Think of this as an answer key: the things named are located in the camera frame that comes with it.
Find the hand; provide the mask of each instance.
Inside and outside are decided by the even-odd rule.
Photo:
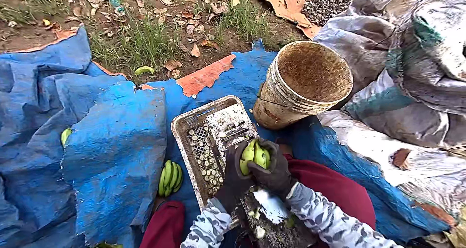
[[[226,152],[225,180],[215,197],[220,201],[225,210],[231,213],[243,197],[244,193],[254,185],[252,175],[243,176],[240,169],[240,158],[248,143],[240,143],[238,147],[230,146]]]
[[[297,180],[291,176],[288,161],[277,144],[262,138],[259,138],[257,143],[270,153],[270,167],[266,170],[253,162],[248,162],[249,171],[259,183],[265,185],[284,201]]]

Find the blue tarp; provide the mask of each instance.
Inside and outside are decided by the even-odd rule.
[[[189,178],[170,130],[174,117],[226,95],[252,108],[276,52],[256,42],[234,53],[234,68],[196,99],[174,80],[136,90],[90,61],[86,32],[32,53],[0,55],[0,246],[83,247],[100,241],[137,247],[164,159]],[[60,133],[72,127],[65,151]],[[338,144],[308,117],[283,131],[297,158],[324,164],[366,187],[377,230],[399,242],[446,230],[445,223],[389,185],[378,168]],[[186,206],[184,234],[200,213],[190,180],[170,196]]]

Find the soil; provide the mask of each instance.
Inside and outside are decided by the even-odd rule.
[[[17,3],[18,0],[0,0],[1,2],[8,3],[11,5],[12,3]],[[12,51],[19,51],[19,50],[25,50],[33,47],[40,47],[43,46],[47,43],[50,43],[56,39],[54,33],[51,30],[45,30],[45,27],[42,25],[42,19],[48,19],[51,22],[58,22],[60,24],[60,27],[62,29],[68,29],[72,26],[77,26],[80,24],[78,21],[71,21],[65,23],[65,18],[67,16],[73,16],[72,9],[73,7],[76,7],[79,5],[79,2],[84,3],[86,6],[83,7],[82,14],[86,14],[90,12],[90,7],[89,3],[86,0],[74,0],[73,3],[69,4],[69,7],[67,7],[67,11],[65,13],[62,13],[60,15],[43,15],[43,14],[38,14],[35,16],[34,21],[30,21],[32,25],[24,24],[24,23],[18,23],[16,27],[8,27],[7,22],[0,21],[0,53],[3,52],[12,52]],[[270,38],[265,41],[266,49],[267,50],[279,50],[281,47],[283,47],[285,44],[287,44],[290,40],[302,40],[305,39],[305,37],[302,35],[301,32],[295,27],[294,24],[279,19],[273,14],[273,10],[271,8],[271,5],[267,2],[263,2],[260,0],[251,0],[254,4],[260,5],[264,8],[264,10],[267,10],[267,15],[266,19],[268,21],[268,24],[270,25],[271,28],[271,34]],[[137,12],[137,3],[136,0],[125,0],[131,8]],[[163,5],[160,0],[145,0],[144,4],[146,7],[150,8],[167,8],[168,12],[171,13],[173,16],[177,13],[180,13],[181,11],[187,11],[193,10],[193,3],[194,1],[187,0],[184,3],[181,3],[180,5],[174,6],[174,7],[167,7]],[[90,21],[87,20],[84,16],[80,17],[82,19],[82,22],[84,23],[86,30],[88,31],[88,34],[91,33],[94,29],[98,30],[107,30],[107,29],[112,29],[113,32],[116,32],[117,27],[119,25],[112,24],[106,22],[105,17],[100,13],[100,12],[110,12],[113,13],[113,8],[109,7],[109,10],[105,9],[98,9],[97,14],[95,16],[95,19]],[[207,22],[208,18],[208,13],[202,13],[202,17],[200,19],[200,23],[204,25],[205,27],[205,32],[202,34],[194,33],[194,34],[187,34],[185,31],[185,26],[182,26],[181,31],[179,31],[179,37],[181,40],[181,43],[186,46],[186,48],[190,51],[193,47],[193,43],[190,43],[188,39],[193,39],[193,38],[200,38],[200,40],[203,40],[208,33],[213,34],[213,23]],[[215,17],[212,21],[216,19],[221,19],[221,16]],[[175,23],[172,21],[172,18],[166,17],[166,24],[168,25],[168,29],[170,29],[170,26],[173,26]],[[202,47],[199,45],[198,42],[198,47],[201,51],[201,56],[196,58],[193,56],[190,56],[190,54],[184,53],[180,58],[176,58],[177,60],[181,61],[183,64],[183,68],[181,70],[181,75],[187,75],[190,73],[193,73],[225,56],[228,56],[231,54],[231,52],[246,52],[251,50],[252,48],[252,40],[244,40],[238,34],[236,34],[234,29],[228,30],[223,33],[223,43],[219,45],[219,49],[215,48],[208,48],[208,47]],[[111,65],[104,65],[103,66],[107,67],[110,71],[116,71],[115,69],[112,68]],[[130,77],[129,72],[123,72],[126,74],[126,76]],[[164,80],[168,79],[169,77],[167,76],[168,71],[166,69],[162,69],[157,76],[151,76],[151,75],[143,75],[140,76],[138,80],[134,80],[137,83],[145,83],[149,81],[156,81],[156,80]]]

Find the unripe banana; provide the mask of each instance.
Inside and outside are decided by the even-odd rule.
[[[158,194],[160,196],[164,196],[164,193],[165,193],[164,180],[165,180],[165,167],[162,169],[162,173],[160,174],[160,180],[158,181]]]
[[[248,161],[240,159],[241,173],[246,176],[249,174]]]
[[[253,139],[244,149],[243,153],[241,154],[241,159],[245,161],[253,161],[254,160],[254,144],[256,144],[256,139]]]
[[[178,166],[176,163],[172,162],[172,179],[170,180],[170,183],[168,184],[170,188],[173,188],[178,181]]]
[[[172,180],[172,172],[173,172],[173,167],[172,167],[172,161],[168,160],[165,163],[165,180],[164,180],[164,187],[166,188],[168,184],[170,183],[170,180]]]
[[[265,164],[267,165],[266,169],[270,169],[270,152],[268,152],[267,149],[264,149],[264,154],[265,154]]]
[[[267,163],[265,159],[264,149],[260,147],[258,143],[255,144],[255,151],[254,151],[254,162],[259,165],[260,167],[267,169]]]

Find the camouflage sleeve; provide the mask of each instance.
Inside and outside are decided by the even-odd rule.
[[[216,198],[208,199],[206,208],[197,216],[180,247],[218,248],[230,222],[231,217],[222,204]]]
[[[369,225],[346,215],[335,203],[297,182],[287,196],[291,211],[330,248],[402,248]]]

